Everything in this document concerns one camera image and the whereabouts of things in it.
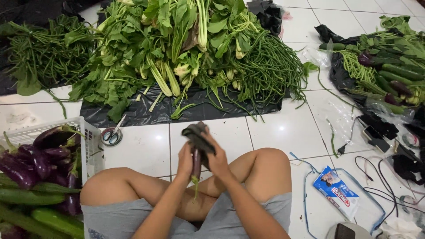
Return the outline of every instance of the gray shorts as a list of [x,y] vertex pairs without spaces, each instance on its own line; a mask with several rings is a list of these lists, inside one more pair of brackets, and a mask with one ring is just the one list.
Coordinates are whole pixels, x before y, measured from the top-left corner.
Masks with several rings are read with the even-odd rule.
[[[288,232],[292,193],[276,195],[261,205]],[[103,206],[83,206],[84,222],[90,239],[129,239],[139,228],[153,207],[144,199]],[[248,239],[236,215],[228,192],[224,192],[212,206],[198,230],[189,222],[174,217],[170,239]]]

